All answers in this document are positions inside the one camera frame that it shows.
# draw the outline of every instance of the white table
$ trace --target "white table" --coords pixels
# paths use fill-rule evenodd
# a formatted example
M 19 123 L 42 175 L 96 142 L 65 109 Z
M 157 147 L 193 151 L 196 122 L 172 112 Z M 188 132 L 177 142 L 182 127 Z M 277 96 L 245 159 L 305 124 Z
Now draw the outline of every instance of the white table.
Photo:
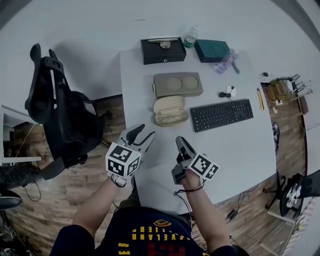
M 30 116 L 24 113 L 20 113 L 13 109 L 6 107 L 0 101 L 0 166 L 2 164 L 10 164 L 10 163 L 22 163 L 22 162 L 33 162 L 33 161 L 41 161 L 41 156 L 32 156 L 32 157 L 5 157 L 4 154 L 4 137 L 5 130 L 12 129 L 13 127 L 20 125 L 24 122 L 37 124 L 33 121 Z
M 276 172 L 275 144 L 269 110 L 263 90 L 248 55 L 241 51 L 236 61 L 241 74 L 229 68 L 216 74 L 210 63 L 200 63 L 194 49 L 187 52 L 184 62 L 143 65 L 140 49 L 120 52 L 121 86 L 126 127 L 150 125 L 156 137 L 135 172 L 135 182 L 141 205 L 171 214 L 188 210 L 174 196 L 182 188 L 175 185 L 171 170 L 176 165 L 177 136 L 183 136 L 193 148 L 220 165 L 219 171 L 204 189 L 212 203 L 218 203 L 262 182 Z M 223 127 L 195 133 L 191 119 L 171 127 L 155 125 L 152 90 L 153 77 L 159 73 L 198 72 L 204 93 L 185 98 L 186 109 L 228 101 L 219 98 L 227 85 L 234 85 L 238 99 L 249 99 L 254 118 Z M 265 110 L 260 110 L 257 88 L 262 93 Z

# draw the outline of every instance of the black keyboard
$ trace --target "black keyboard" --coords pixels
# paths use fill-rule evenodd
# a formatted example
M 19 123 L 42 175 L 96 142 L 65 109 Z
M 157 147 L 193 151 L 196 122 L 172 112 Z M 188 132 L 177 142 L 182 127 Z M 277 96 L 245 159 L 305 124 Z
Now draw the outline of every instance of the black keyboard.
M 196 133 L 254 117 L 248 99 L 192 107 L 190 112 Z

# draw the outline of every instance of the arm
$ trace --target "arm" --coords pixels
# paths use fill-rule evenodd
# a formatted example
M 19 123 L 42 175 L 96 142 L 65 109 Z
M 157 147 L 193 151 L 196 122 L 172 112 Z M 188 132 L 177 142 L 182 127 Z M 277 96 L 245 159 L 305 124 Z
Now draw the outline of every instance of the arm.
M 79 225 L 95 238 L 120 188 L 110 177 L 78 209 L 72 224 Z
M 201 185 L 200 177 L 191 170 L 187 170 L 185 178 L 181 181 L 185 190 L 192 190 Z M 186 196 L 193 211 L 196 224 L 202 234 L 208 251 L 222 246 L 231 246 L 229 231 L 222 214 L 211 203 L 203 188 L 187 192 Z

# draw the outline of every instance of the hand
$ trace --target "hand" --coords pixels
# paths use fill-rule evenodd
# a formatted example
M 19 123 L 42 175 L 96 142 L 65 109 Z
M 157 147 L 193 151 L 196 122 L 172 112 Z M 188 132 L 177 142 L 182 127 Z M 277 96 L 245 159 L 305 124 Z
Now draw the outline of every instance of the hand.
M 185 177 L 181 180 L 180 184 L 185 190 L 194 190 L 201 185 L 200 177 L 188 169 L 185 171 Z

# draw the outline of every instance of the wooden floor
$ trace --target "wooden floor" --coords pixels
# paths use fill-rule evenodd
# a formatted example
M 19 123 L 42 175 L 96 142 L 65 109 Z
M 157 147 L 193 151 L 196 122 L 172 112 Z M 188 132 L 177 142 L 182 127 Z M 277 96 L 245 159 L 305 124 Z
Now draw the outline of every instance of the wooden floor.
M 108 109 L 112 112 L 112 120 L 106 120 L 103 140 L 105 142 L 115 141 L 126 127 L 122 98 L 101 102 L 99 109 L 101 111 Z M 277 169 L 287 177 L 291 177 L 295 173 L 303 174 L 305 171 L 305 146 L 302 123 L 300 117 L 291 117 L 299 111 L 298 104 L 292 102 L 291 105 L 282 106 L 278 114 L 274 114 L 271 108 L 269 111 L 271 115 L 270 128 L 274 121 L 280 127 L 280 144 L 276 157 Z M 17 129 L 17 139 L 11 145 L 13 153 L 17 152 L 30 128 L 30 125 L 24 125 Z M 41 162 L 34 163 L 41 169 L 53 160 L 42 126 L 36 125 L 32 129 L 19 156 L 24 156 L 26 153 L 28 156 L 39 154 L 42 156 Z M 41 200 L 38 202 L 29 200 L 23 188 L 13 189 L 22 197 L 23 204 L 15 209 L 7 210 L 7 215 L 18 234 L 29 236 L 31 246 L 35 250 L 41 251 L 38 255 L 47 256 L 50 254 L 59 230 L 72 223 L 78 207 L 107 178 L 105 154 L 106 149 L 98 146 L 88 154 L 88 160 L 84 165 L 66 169 L 54 179 L 40 180 L 38 185 L 41 191 Z M 265 210 L 265 205 L 270 201 L 271 196 L 262 193 L 262 189 L 272 186 L 275 186 L 275 175 L 262 181 L 254 191 L 245 194 L 239 214 L 228 223 L 232 238 L 252 256 L 270 255 L 259 246 L 259 242 L 267 235 L 266 232 L 270 227 L 274 227 L 272 228 L 273 239 L 282 241 L 288 236 L 283 222 L 268 215 Z M 38 188 L 35 184 L 29 184 L 26 190 L 32 199 L 39 198 Z M 129 196 L 131 190 L 129 186 L 121 189 L 115 203 L 119 205 Z M 227 216 L 231 210 L 238 208 L 238 199 L 239 195 L 236 195 L 216 206 L 224 216 Z M 112 206 L 98 230 L 95 237 L 96 245 L 102 241 L 114 210 L 115 207 Z M 195 227 L 193 237 L 198 233 L 199 231 Z M 198 237 L 196 241 L 203 248 L 206 247 L 202 237 Z

